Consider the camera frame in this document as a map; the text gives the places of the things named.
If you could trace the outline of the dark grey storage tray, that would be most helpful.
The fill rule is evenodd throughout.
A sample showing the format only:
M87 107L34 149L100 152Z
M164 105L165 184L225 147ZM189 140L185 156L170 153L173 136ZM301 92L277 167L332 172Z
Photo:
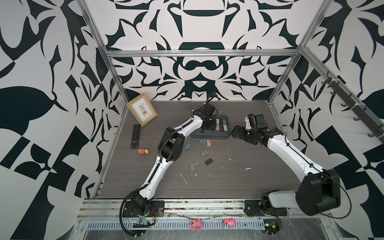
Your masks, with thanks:
M211 130L206 130L202 131L201 129L195 130L190 136L194 139L228 139L229 136L231 135L229 131L229 118L226 115L217 115L216 119L225 119L227 120L227 126L228 126L228 131L211 131Z

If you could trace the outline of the grey-blue eraser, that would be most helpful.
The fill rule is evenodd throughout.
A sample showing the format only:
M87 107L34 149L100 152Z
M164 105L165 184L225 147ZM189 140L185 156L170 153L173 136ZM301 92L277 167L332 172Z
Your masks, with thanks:
M203 151L201 152L201 156L204 157L207 153L208 153L207 150L203 150Z

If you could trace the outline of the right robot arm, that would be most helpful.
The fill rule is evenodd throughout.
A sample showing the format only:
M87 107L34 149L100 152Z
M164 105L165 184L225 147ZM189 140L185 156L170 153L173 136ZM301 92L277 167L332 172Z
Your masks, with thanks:
M231 135L247 143L261 144L274 152L300 181L297 191L271 191L260 200L261 211L299 209L308 216L340 207L340 176L326 170L300 152L278 128L270 128L263 115L249 114L244 127L235 126Z

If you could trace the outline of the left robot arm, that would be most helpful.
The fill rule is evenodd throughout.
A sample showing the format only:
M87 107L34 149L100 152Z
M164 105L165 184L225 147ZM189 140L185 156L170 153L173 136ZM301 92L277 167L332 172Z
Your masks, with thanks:
M146 215L151 208L151 201L155 196L165 172L181 155L185 138L198 129L215 130L217 110L211 104L205 103L197 110L192 110L191 117L178 127L168 127L158 146L155 164L143 185L129 194L130 203L140 216Z

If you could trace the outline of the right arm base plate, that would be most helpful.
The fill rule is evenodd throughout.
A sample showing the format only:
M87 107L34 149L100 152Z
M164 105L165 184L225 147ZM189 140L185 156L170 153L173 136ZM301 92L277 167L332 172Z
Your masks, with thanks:
M287 216L288 211L286 208L275 208L266 200L245 200L244 213L249 217L255 216Z

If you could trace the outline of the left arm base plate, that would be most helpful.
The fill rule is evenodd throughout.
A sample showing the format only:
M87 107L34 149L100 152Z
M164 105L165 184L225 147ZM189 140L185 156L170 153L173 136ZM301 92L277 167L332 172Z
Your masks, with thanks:
M123 218L153 217L164 213L164 201L149 201L142 204L127 201L123 207Z

